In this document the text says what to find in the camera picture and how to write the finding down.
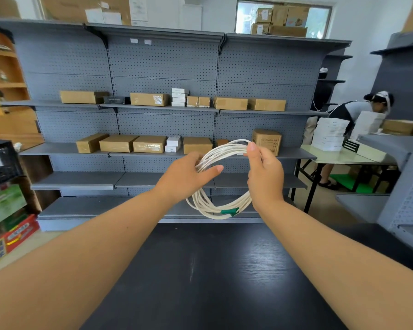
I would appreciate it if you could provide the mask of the person's right hand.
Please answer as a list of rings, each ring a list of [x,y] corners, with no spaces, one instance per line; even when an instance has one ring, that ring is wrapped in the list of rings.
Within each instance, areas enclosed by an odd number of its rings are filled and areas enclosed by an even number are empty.
[[[281,162],[268,149],[259,147],[262,169],[248,172],[248,188],[254,209],[261,217],[277,211],[284,203],[284,171]]]

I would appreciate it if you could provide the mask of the person's left hand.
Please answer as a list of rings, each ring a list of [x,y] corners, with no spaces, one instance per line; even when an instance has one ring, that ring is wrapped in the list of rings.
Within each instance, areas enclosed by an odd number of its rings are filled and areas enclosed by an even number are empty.
[[[201,154],[192,152],[175,160],[162,175],[153,192],[160,199],[170,205],[192,196],[205,185],[196,185],[196,165],[200,161]]]

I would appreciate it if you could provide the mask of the person's right forearm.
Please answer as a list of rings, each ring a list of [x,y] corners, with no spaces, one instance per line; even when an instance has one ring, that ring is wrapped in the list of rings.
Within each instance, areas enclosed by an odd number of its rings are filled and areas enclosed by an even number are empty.
[[[254,207],[349,330],[413,330],[413,270],[281,198]]]

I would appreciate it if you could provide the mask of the tall brown labelled box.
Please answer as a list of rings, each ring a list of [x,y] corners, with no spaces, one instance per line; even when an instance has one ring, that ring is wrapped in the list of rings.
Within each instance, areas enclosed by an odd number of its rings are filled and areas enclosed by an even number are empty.
[[[282,135],[273,130],[254,129],[252,141],[258,146],[268,149],[273,155],[278,156]]]

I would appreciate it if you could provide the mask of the brown box with clear tape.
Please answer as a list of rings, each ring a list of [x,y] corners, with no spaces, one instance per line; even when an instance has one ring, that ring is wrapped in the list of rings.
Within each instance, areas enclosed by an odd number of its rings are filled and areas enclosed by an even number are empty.
[[[149,94],[149,93],[130,93],[131,105],[136,106],[158,106],[169,105],[169,94]]]
[[[167,136],[141,135],[133,141],[134,153],[162,154],[165,151]]]

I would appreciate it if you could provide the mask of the stack of white boxes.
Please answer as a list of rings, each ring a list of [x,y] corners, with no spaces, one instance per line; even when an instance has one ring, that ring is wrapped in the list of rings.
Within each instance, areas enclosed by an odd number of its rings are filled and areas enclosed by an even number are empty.
[[[354,124],[349,139],[357,140],[360,135],[378,132],[378,129],[383,123],[385,117],[385,113],[362,111]]]
[[[339,118],[319,118],[311,145],[323,151],[341,151],[349,121]]]

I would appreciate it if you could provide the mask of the green plastic stool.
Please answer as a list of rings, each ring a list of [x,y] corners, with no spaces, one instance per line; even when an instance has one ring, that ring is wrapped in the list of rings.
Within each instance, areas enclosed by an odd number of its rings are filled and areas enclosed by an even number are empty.
[[[330,178],[333,179],[337,184],[341,185],[342,188],[353,192],[353,187],[355,185],[356,180],[352,178],[348,174],[334,174],[330,175]],[[356,193],[359,194],[372,194],[373,187],[371,187],[367,183],[359,183],[357,188],[355,189]]]

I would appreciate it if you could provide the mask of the dark grey shelving unit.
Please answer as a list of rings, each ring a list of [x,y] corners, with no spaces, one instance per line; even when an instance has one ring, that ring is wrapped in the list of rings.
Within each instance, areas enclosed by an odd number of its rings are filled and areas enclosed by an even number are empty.
[[[338,74],[340,71],[340,67],[343,61],[353,58],[352,55],[344,55],[344,49],[331,52],[330,54],[326,55],[322,67],[328,69],[327,76],[323,82],[327,83],[328,86],[331,88],[331,95],[329,100],[323,105],[322,111],[325,112],[331,105],[337,105],[337,103],[332,103],[331,98],[334,91],[334,88],[339,83],[344,83],[344,80],[339,80]]]

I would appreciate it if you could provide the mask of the window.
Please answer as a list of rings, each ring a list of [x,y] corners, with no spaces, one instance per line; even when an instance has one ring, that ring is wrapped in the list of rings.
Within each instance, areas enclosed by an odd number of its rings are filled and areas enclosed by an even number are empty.
[[[273,8],[274,5],[293,5],[293,6],[308,6],[310,7],[307,19],[307,35],[305,38],[323,39],[325,38],[332,7],[328,5],[312,5],[306,3],[288,3],[274,1],[249,1],[237,0],[235,33],[250,34],[251,25],[255,23],[256,10],[258,8]]]

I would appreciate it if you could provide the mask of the grey metal shelving unit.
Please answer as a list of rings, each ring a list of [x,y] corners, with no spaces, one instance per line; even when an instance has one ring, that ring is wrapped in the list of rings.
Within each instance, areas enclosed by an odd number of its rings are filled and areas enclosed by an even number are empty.
[[[395,96],[390,117],[413,119],[413,32],[395,33],[388,47],[370,52],[382,61],[373,89]],[[377,223],[413,249],[413,136],[361,135],[358,142],[390,156],[401,175],[390,194],[337,194],[337,201],[358,220]]]

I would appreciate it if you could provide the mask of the white paper sheet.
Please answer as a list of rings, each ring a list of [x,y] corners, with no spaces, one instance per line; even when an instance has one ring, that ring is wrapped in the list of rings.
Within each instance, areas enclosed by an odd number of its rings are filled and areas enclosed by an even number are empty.
[[[147,0],[128,0],[132,26],[148,26]]]

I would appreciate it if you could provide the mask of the black plastic crate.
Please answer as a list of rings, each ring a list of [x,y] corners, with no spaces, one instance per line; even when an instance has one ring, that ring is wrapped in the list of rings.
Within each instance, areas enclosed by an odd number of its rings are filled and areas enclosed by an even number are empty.
[[[12,142],[0,139],[0,185],[23,175],[19,156]]]

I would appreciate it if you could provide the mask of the green printed carton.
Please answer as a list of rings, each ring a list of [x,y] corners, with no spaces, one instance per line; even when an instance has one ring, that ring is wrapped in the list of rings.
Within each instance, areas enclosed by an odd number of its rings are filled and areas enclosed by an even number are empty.
[[[0,222],[27,205],[26,199],[18,184],[0,185]]]

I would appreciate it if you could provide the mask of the red printed carton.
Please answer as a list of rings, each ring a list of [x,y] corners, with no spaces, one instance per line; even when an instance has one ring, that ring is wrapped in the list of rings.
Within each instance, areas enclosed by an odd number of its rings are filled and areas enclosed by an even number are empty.
[[[0,226],[0,261],[39,230],[37,216],[29,215],[10,229]]]

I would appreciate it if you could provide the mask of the wooden shelf unit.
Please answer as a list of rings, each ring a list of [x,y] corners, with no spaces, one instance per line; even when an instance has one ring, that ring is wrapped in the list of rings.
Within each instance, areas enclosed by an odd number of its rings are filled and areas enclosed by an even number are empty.
[[[22,150],[42,144],[37,116],[30,106],[5,105],[30,99],[11,39],[0,33],[0,140],[21,143]]]

